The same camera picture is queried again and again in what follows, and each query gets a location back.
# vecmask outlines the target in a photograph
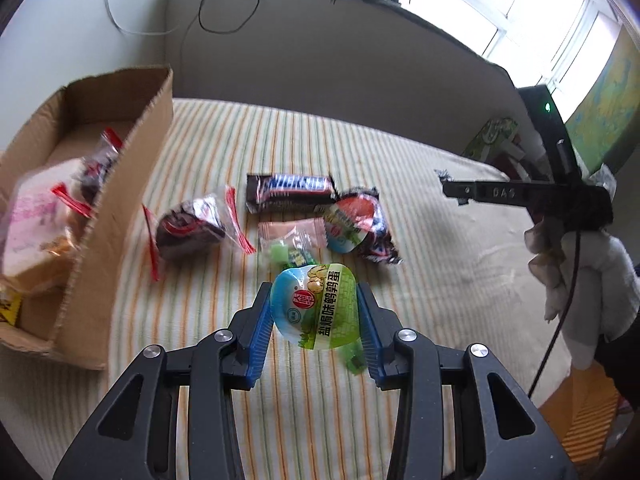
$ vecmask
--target white wall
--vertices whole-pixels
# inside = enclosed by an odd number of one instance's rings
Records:
[[[475,54],[361,0],[260,0],[229,36],[196,21],[200,0],[169,0],[166,59],[177,96],[268,105],[364,124],[459,153],[484,123],[529,117],[510,79]],[[255,0],[207,0],[203,22],[235,28]]]
[[[110,0],[120,25],[164,30],[166,0]],[[0,150],[59,86],[164,62],[164,38],[120,33],[103,0],[24,0],[0,36]]]
[[[635,265],[640,264],[640,145],[616,173],[618,187],[613,198],[613,225],[609,231],[620,238]]]

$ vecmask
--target gloved hand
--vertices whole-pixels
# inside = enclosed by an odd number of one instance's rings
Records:
[[[562,236],[562,254],[551,247],[545,222],[525,232],[527,249],[537,254],[531,273],[546,286],[545,319],[553,320],[566,306],[575,259],[575,232]],[[572,306],[562,337],[576,368],[591,365],[598,338],[621,336],[634,322],[640,306],[640,280],[631,258],[617,238],[604,232],[580,233],[580,261]]]

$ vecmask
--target beige cloth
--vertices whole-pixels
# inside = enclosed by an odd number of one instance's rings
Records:
[[[244,202],[246,174],[332,174],[338,189],[376,186],[404,262],[377,266],[321,251],[369,282],[381,306],[434,342],[485,343],[525,389],[551,338],[545,289],[529,273],[523,209],[442,195],[434,169],[460,179],[501,179],[488,166],[399,137],[270,108],[175,100],[174,123],[143,201],[165,210],[221,184],[238,188],[239,223],[252,243],[258,217]],[[282,214],[261,221],[291,220]],[[107,387],[148,344],[191,345],[226,326],[272,280],[268,254],[229,251],[187,262],[153,283],[142,211],[130,226],[111,323],[109,370],[99,374],[1,349],[0,420],[46,480]],[[540,404],[567,375],[559,342],[542,376]],[[177,472],[187,478],[187,395],[181,396]],[[383,479],[398,395],[354,377],[333,351],[303,351],[274,330],[262,377],[234,393],[236,427],[248,480]],[[450,416],[450,403],[445,409]],[[453,435],[445,428],[446,462]]]

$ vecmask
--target red circular logo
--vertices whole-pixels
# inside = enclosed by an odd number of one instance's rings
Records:
[[[298,308],[311,308],[314,306],[316,298],[308,290],[297,290],[293,293],[291,301]]]

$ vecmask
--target window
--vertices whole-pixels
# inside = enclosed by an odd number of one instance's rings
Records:
[[[620,31],[606,0],[400,0],[400,4],[504,67],[515,86],[546,84],[564,120],[595,83]]]

